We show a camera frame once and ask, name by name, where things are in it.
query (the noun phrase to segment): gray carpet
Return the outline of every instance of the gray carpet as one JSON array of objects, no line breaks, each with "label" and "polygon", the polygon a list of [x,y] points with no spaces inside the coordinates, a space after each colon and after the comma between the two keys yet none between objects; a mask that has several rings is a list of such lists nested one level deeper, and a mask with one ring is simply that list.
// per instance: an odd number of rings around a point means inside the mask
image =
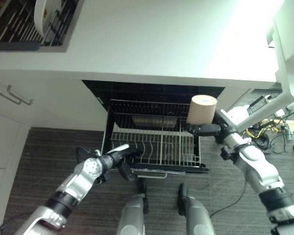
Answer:
[{"label": "gray carpet", "polygon": [[[250,103],[260,94],[253,92],[243,103]],[[79,145],[100,148],[101,139],[101,132],[32,128],[11,191],[6,218],[34,211],[44,204],[74,169],[75,148]],[[221,146],[213,138],[202,138],[201,143],[202,161],[210,167],[211,173],[147,180],[150,208],[145,216],[147,235],[186,234],[185,218],[178,215],[176,207],[177,189],[182,182],[190,185],[191,195],[200,200],[209,213],[229,205],[241,195],[245,182],[242,173],[230,161],[222,160],[219,156]],[[294,194],[293,145],[294,141],[288,143],[286,153],[271,154],[267,160],[278,168],[287,189]],[[277,151],[282,150],[282,138],[275,147]],[[110,181],[91,190],[61,234],[115,234],[121,210],[135,192],[133,183],[125,181],[118,172],[112,172]],[[24,220],[16,220],[4,234],[13,234]],[[272,228],[265,208],[250,186],[238,204],[216,214],[212,222],[219,235],[270,234]]]}]

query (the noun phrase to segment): paper towel roll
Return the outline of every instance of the paper towel roll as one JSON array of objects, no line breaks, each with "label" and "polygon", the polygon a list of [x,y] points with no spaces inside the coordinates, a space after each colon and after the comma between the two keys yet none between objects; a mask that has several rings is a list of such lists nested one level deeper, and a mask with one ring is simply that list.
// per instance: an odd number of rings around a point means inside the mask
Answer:
[{"label": "paper towel roll", "polygon": [[193,96],[186,122],[192,125],[211,124],[216,105],[217,99],[212,96],[204,94]]}]

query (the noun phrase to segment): plate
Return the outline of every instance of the plate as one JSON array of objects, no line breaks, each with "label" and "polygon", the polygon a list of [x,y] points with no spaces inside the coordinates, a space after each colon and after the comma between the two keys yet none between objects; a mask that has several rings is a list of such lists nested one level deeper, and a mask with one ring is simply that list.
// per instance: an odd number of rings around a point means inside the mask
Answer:
[{"label": "plate", "polygon": [[[43,38],[48,32],[49,24],[54,19],[56,10],[61,10],[61,0],[36,0],[34,10],[35,28]],[[50,42],[54,33],[50,31],[46,42]]]}]

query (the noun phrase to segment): dishwasher rack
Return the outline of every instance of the dishwasher rack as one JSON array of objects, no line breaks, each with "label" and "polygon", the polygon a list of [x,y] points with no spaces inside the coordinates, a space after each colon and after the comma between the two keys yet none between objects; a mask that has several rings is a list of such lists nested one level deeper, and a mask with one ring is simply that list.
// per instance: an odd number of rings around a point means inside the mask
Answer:
[{"label": "dishwasher rack", "polygon": [[200,137],[184,131],[189,104],[111,99],[102,152],[122,144],[140,149],[135,171],[207,173]]},{"label": "dishwasher rack", "polygon": [[[63,44],[71,23],[76,2],[63,0],[47,33],[41,37],[34,25],[35,0],[7,0],[0,11],[0,50],[38,50]],[[46,38],[53,34],[50,41]]]}]

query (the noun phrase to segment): white countertop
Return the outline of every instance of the white countertop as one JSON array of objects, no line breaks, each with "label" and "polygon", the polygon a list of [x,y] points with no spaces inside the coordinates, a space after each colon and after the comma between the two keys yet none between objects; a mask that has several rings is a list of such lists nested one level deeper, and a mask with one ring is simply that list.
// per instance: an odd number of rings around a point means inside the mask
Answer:
[{"label": "white countertop", "polygon": [[0,52],[0,76],[269,88],[266,11],[246,2],[81,0],[66,52]]}]

